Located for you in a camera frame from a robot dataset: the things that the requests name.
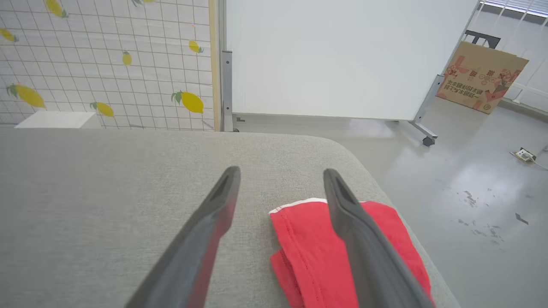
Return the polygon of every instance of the power socket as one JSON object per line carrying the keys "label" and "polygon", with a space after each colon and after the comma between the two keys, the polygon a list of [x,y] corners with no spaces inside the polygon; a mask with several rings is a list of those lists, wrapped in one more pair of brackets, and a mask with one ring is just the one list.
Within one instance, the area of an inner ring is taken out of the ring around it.
{"label": "power socket", "polygon": [[526,164],[535,163],[536,156],[524,148],[520,148],[520,150],[517,152],[510,152],[510,154],[514,155],[517,159],[519,159],[520,161]]}

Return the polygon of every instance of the whiteboard leg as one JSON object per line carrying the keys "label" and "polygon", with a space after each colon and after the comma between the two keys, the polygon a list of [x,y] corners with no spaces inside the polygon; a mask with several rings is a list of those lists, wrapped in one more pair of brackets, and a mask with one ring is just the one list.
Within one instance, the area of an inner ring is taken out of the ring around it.
{"label": "whiteboard leg", "polygon": [[420,124],[420,121],[423,120],[426,109],[430,106],[430,103],[434,99],[434,96],[436,96],[439,86],[443,82],[443,78],[443,75],[436,75],[436,78],[434,78],[434,82],[432,82],[432,85],[430,86],[430,89],[428,90],[428,93],[424,98],[423,104],[420,106],[419,111],[416,113],[415,118],[412,121],[409,121],[411,125],[413,125],[416,129],[420,130],[423,134],[426,135],[426,138],[423,139],[423,144],[425,146],[431,146],[435,144],[438,135],[427,129],[424,125]]}
{"label": "whiteboard leg", "polygon": [[221,52],[222,132],[232,132],[232,52]]}

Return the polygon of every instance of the brown cardboard box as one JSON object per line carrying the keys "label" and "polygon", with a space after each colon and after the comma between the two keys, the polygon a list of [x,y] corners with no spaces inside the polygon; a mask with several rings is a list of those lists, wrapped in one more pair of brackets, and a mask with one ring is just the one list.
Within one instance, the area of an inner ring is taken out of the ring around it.
{"label": "brown cardboard box", "polygon": [[491,113],[529,60],[460,42],[437,96]]}

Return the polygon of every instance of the folded red cloth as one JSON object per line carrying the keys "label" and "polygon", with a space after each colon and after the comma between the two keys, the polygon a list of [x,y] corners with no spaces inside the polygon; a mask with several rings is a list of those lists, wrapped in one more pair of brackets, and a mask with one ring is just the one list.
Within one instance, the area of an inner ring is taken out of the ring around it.
{"label": "folded red cloth", "polygon": [[[432,300],[430,280],[406,227],[391,207],[362,202]],[[335,234],[325,199],[312,198],[270,211],[282,249],[270,257],[292,308],[358,307],[344,242]]]}

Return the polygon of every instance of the caster wheel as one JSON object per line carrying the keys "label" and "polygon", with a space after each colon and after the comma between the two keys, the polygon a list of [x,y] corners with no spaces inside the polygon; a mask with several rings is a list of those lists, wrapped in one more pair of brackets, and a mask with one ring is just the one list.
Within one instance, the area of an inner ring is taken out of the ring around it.
{"label": "caster wheel", "polygon": [[431,146],[431,145],[433,145],[433,144],[436,144],[436,139],[432,139],[432,138],[430,138],[430,137],[425,137],[425,138],[423,139],[423,144],[424,144],[425,146]]}

